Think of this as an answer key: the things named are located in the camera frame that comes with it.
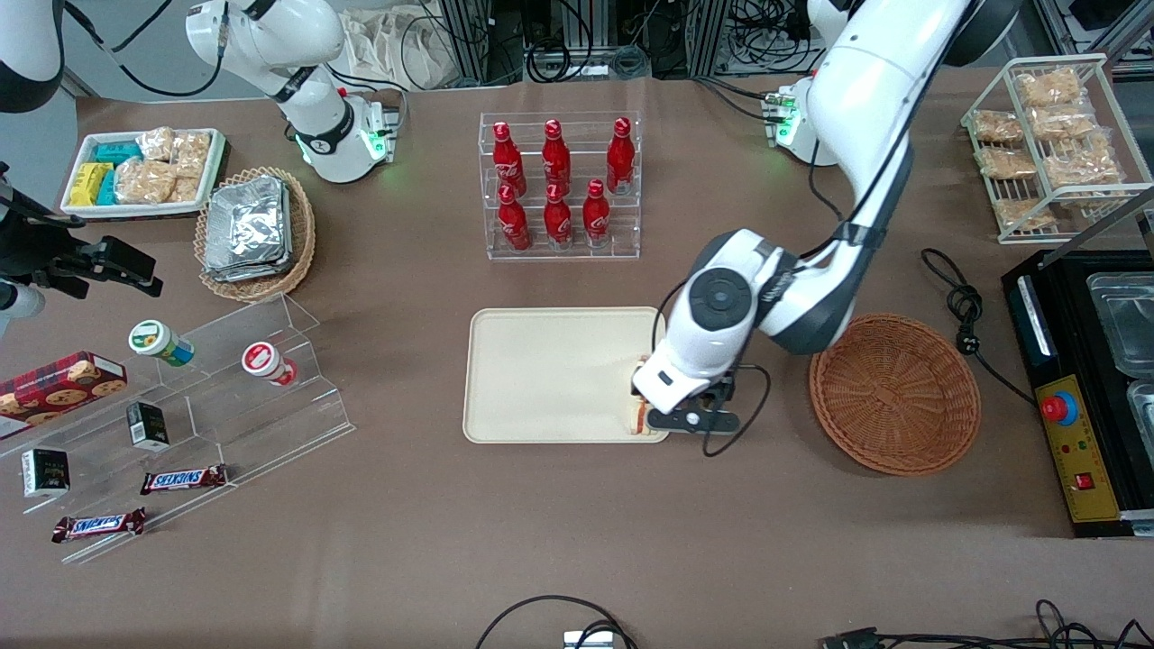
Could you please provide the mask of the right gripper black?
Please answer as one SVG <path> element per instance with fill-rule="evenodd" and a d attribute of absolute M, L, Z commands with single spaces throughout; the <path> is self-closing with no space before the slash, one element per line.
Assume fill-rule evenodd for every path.
<path fill-rule="evenodd" d="M 117 282 L 160 298 L 162 279 L 155 276 L 156 260 L 144 251 L 115 237 L 100 239 L 100 270 L 87 254 L 84 243 L 73 231 L 87 227 L 87 221 L 63 219 L 47 214 L 42 206 L 3 202 L 1 275 L 24 285 L 52 285 L 72 298 L 87 299 L 90 284 Z"/>

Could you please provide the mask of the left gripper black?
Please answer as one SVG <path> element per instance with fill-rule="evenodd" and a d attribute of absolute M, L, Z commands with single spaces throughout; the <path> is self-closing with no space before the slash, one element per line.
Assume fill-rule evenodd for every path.
<path fill-rule="evenodd" d="M 739 415 L 730 410 L 729 401 L 735 391 L 734 379 L 722 378 L 700 394 L 689 396 L 679 410 L 664 415 L 658 409 L 646 412 L 646 428 L 660 432 L 681 432 L 692 434 L 733 435 L 742 426 Z"/>

